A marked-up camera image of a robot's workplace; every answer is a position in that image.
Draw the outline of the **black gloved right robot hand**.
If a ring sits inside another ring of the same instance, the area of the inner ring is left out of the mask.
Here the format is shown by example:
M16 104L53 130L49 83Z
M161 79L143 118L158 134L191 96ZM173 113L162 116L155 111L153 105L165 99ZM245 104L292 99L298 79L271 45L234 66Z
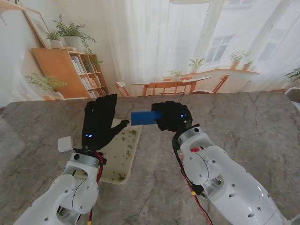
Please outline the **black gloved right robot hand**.
M151 110L161 114L160 119L156 119L158 128L161 131L168 130L177 132L192 127L192 115L186 105L179 102L166 101L154 103Z

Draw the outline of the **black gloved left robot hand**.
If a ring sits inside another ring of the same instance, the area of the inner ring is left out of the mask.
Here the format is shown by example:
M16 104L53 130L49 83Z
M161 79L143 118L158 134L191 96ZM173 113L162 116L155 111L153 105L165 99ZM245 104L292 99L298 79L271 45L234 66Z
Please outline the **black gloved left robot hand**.
M129 124L128 120L122 120L118 125L112 126L117 97L116 93L108 94L86 104L82 128L83 149L102 149Z

